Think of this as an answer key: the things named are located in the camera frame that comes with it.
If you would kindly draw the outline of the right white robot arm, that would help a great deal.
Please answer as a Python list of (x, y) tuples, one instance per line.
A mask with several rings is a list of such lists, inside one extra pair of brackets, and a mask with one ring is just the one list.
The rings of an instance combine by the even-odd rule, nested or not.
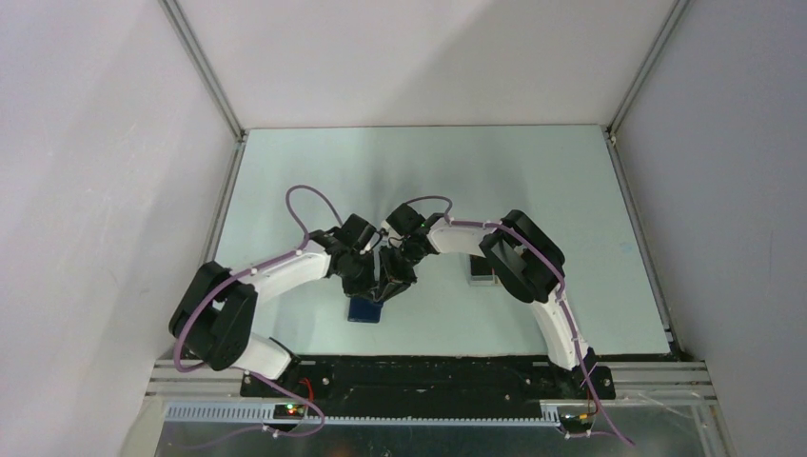
[(597, 356), (568, 305), (565, 256), (524, 212), (512, 209), (502, 219), (487, 222), (459, 220), (445, 212), (425, 218), (404, 203), (387, 216), (382, 229), (389, 244), (379, 252), (380, 278), (373, 301), (384, 302), (413, 285), (414, 267), (428, 255), (482, 257), (505, 290), (531, 308), (548, 358), (557, 366), (557, 392), (577, 398), (590, 388)]

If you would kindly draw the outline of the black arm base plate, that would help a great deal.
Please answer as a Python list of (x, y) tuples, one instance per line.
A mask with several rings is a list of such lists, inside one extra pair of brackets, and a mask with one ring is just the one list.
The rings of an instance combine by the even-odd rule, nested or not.
[(583, 375), (544, 355), (295, 358), (278, 384), (326, 416), (527, 418), (549, 400), (586, 400)]

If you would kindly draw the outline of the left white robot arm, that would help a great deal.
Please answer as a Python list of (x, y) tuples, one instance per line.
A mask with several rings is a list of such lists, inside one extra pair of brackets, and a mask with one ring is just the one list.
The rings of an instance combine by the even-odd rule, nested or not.
[(377, 230), (356, 214), (338, 227), (314, 230), (301, 245), (273, 259), (234, 272), (215, 261), (202, 264), (168, 323), (174, 355), (183, 350), (214, 371), (230, 368), (264, 376), (278, 396), (301, 383), (293, 352), (253, 330), (259, 304), (296, 287), (336, 275), (349, 291), (375, 286), (372, 239)]

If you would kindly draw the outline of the blue card holder wallet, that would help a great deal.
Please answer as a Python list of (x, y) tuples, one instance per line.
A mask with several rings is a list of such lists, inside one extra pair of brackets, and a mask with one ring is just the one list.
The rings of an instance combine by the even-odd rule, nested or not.
[(351, 323), (378, 324), (381, 321), (384, 302), (374, 302), (362, 297), (351, 297), (348, 303), (347, 321)]

